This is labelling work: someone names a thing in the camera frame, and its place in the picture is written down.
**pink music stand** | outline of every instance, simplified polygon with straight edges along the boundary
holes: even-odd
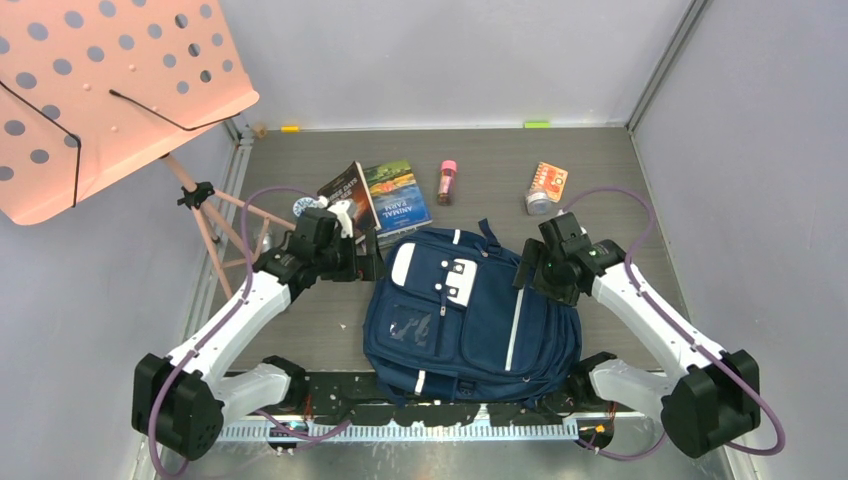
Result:
[[[43,222],[160,157],[196,189],[169,152],[259,99],[215,0],[25,0],[2,2],[0,18],[0,80],[14,92],[0,90],[0,210],[20,225]],[[74,137],[50,119],[81,140],[79,162]],[[270,222],[293,228],[250,211],[264,217],[263,235]],[[241,240],[209,202],[192,212],[232,296],[209,220],[239,248]]]

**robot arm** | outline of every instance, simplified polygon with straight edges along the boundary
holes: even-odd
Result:
[[[593,244],[574,214],[565,213],[539,226],[543,242],[525,243],[515,286],[536,269],[533,287],[548,297],[575,305],[580,294],[593,297],[620,318],[657,359],[664,376],[640,370],[602,352],[582,362],[569,378],[571,390],[583,400],[607,400],[626,405],[662,423],[672,442],[697,458],[751,430],[760,423],[760,409],[690,341],[681,336],[651,306],[647,293],[672,322],[709,354],[759,391],[759,369],[744,350],[728,354],[718,343],[692,327],[631,265],[610,240]]]
[[[272,248],[254,264],[249,295],[238,292],[206,325],[165,356],[145,356],[136,366],[132,425],[147,434],[154,400],[165,379],[181,367],[156,419],[159,443],[189,460],[206,453],[222,428],[267,405],[296,407],[306,395],[306,372],[280,357],[268,357],[252,370],[225,377],[247,344],[275,316],[320,277],[337,282],[376,280],[384,266],[373,232],[366,255],[357,255],[350,203],[327,210],[307,208],[285,248]],[[227,317],[226,323],[220,326]],[[198,342],[211,335],[201,347]]]

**backpack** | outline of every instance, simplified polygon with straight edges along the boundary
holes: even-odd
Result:
[[[410,394],[447,401],[536,401],[580,360],[577,311],[528,281],[520,255],[485,236],[425,227],[386,258],[364,325],[364,351],[399,406]],[[530,279],[535,270],[530,269]]]

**white wall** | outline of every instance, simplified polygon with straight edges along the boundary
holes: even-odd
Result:
[[[624,124],[689,0],[222,0],[259,103],[304,128]]]
[[[215,182],[229,152],[215,127],[175,155]],[[154,162],[44,223],[0,215],[0,478],[129,475],[133,369],[182,334],[202,258],[179,195]]]
[[[764,479],[848,468],[846,25],[844,0],[713,2],[636,136],[695,323],[786,426]]]

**white ruler strip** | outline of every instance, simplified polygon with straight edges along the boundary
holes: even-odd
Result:
[[[315,425],[307,422],[309,434],[323,435],[333,429],[332,426]],[[303,422],[292,422],[293,427],[303,427]],[[402,427],[394,421],[380,427],[351,425],[342,433],[327,439],[327,442],[463,442],[493,440],[577,440],[577,420],[566,418],[562,425],[530,425],[493,427],[486,419],[475,419],[472,423],[449,427],[425,427],[416,422],[410,427]],[[221,431],[220,442],[257,442],[286,439],[292,442],[303,440],[271,434],[271,422],[264,419],[242,420]]]

